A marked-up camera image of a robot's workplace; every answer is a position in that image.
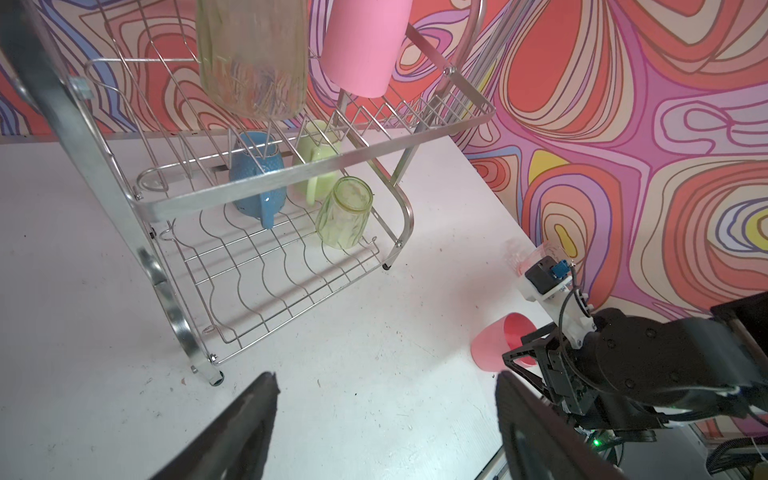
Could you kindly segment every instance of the mug handle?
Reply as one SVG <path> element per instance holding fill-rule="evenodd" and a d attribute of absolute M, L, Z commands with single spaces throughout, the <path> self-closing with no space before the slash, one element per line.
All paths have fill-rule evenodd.
<path fill-rule="evenodd" d="M 261 207 L 261 226 L 271 229 L 275 226 L 275 213 L 264 199 L 264 194 L 259 194 L 259 207 Z"/>
<path fill-rule="evenodd" d="M 315 149 L 310 153 L 310 163 L 315 160 Z M 317 177 L 312 177 L 306 181 L 306 204 L 310 207 L 315 206 L 315 192 L 317 191 Z"/>

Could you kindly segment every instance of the wall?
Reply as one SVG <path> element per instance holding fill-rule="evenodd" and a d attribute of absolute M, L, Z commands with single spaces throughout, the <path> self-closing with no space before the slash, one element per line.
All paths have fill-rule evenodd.
<path fill-rule="evenodd" d="M 594 305 L 668 320 L 768 290 L 767 3 L 535 0 L 484 80 L 498 115 L 455 141 L 534 242 L 559 242 L 578 262 Z M 103 2 L 115 43 L 96 0 L 39 5 L 75 73 L 89 58 L 114 57 L 115 45 L 127 56 L 156 56 L 133 0 Z M 189 58 L 194 2 L 142 5 L 162 52 Z M 468 5 L 415 0 L 411 22 L 450 55 Z M 488 2 L 471 61 L 504 6 Z M 328 2 L 309 8 L 310 47 L 321 52 Z M 162 65 L 145 66 L 138 88 L 114 64 L 91 69 L 126 92 L 94 100 L 105 132 L 196 130 L 190 107 L 206 126 L 221 123 L 193 62 L 174 65 L 181 85 Z M 2 134 L 49 133 L 10 87 L 8 69 L 0 71 Z M 338 90 L 317 61 L 311 73 L 310 91 L 327 110 Z M 404 45 L 394 75 L 401 93 L 426 95 L 438 75 Z M 755 429 L 751 419 L 737 422 L 723 428 Z"/>

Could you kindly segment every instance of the pink plastic cup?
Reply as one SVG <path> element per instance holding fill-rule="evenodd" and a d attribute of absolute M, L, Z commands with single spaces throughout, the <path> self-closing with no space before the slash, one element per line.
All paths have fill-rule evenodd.
<path fill-rule="evenodd" d="M 335 0 L 320 55 L 323 73 L 360 97 L 386 93 L 412 0 Z"/>
<path fill-rule="evenodd" d="M 533 333 L 536 326 L 522 313 L 510 313 L 500 320 L 486 326 L 470 346 L 472 359 L 480 370 L 486 372 L 501 372 L 507 366 L 502 355 L 509 350 L 522 346 L 521 337 Z M 520 366 L 536 365 L 536 360 L 526 356 L 515 360 Z"/>

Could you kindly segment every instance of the metal dish rack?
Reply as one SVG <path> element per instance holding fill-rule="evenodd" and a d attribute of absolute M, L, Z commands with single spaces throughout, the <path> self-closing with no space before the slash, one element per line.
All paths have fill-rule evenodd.
<path fill-rule="evenodd" d="M 173 2 L 178 15 L 177 0 Z M 399 186 L 415 149 L 426 141 L 457 134 L 483 124 L 495 113 L 493 106 L 462 77 L 462 65 L 482 25 L 485 3 L 474 1 L 470 18 L 453 62 L 448 62 L 411 25 L 408 39 L 442 71 L 428 98 L 406 100 L 390 87 L 383 98 L 362 99 L 341 92 L 336 108 L 324 112 L 313 97 L 296 119 L 294 127 L 268 121 L 252 121 L 220 111 L 226 127 L 205 128 L 200 115 L 184 95 L 174 77 L 174 64 L 197 63 L 196 52 L 184 43 L 188 58 L 165 58 L 155 45 L 155 32 L 137 2 L 149 40 L 151 55 L 132 58 L 121 50 L 99 2 L 115 56 L 94 58 L 86 65 L 84 78 L 73 78 L 61 63 L 57 45 L 45 30 L 35 7 L 24 0 L 7 2 L 0 33 L 0 46 L 16 70 L 19 94 L 48 120 L 52 130 L 79 169 L 131 252 L 144 268 L 160 304 L 192 370 L 211 385 L 223 381 L 219 365 L 272 335 L 291 320 L 327 300 L 352 283 L 383 266 L 388 270 L 408 241 L 413 229 L 413 211 Z M 182 35 L 182 19 L 178 15 Z M 310 52 L 310 61 L 317 56 Z M 141 120 L 130 108 L 124 92 L 104 84 L 94 74 L 100 62 L 119 64 L 141 96 L 141 106 L 151 121 Z M 139 77 L 149 65 L 162 65 L 184 96 L 197 119 L 199 131 L 171 133 L 157 119 L 144 96 Z M 140 155 L 149 167 L 129 172 L 134 162 L 121 162 L 100 133 L 87 100 L 116 92 L 128 106 L 144 146 Z M 324 120 L 320 142 L 329 135 L 345 138 L 337 155 L 322 161 L 305 162 L 297 144 L 306 137 L 307 125 Z M 246 151 L 259 165 L 263 145 L 242 145 L 244 131 L 266 130 L 292 167 L 229 182 L 227 171 L 232 153 Z M 377 157 L 402 150 L 390 173 Z M 372 215 L 363 240 L 352 249 L 335 250 L 322 245 L 315 234 L 319 205 L 309 207 L 295 194 L 275 219 L 275 227 L 264 230 L 258 220 L 246 217 L 233 200 L 289 186 L 317 175 L 367 162 L 372 172 L 368 183 L 375 192 Z M 402 229 L 396 233 L 376 210 L 390 195 L 402 211 Z"/>

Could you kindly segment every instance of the large transparent glass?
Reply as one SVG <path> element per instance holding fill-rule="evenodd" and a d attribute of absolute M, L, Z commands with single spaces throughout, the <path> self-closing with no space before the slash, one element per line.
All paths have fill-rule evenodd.
<path fill-rule="evenodd" d="M 304 106 L 306 0 L 197 0 L 200 83 L 221 107 L 286 120 Z"/>
<path fill-rule="evenodd" d="M 373 192 L 357 177 L 343 177 L 317 216 L 317 235 L 325 245 L 351 248 L 360 241 L 373 205 Z"/>

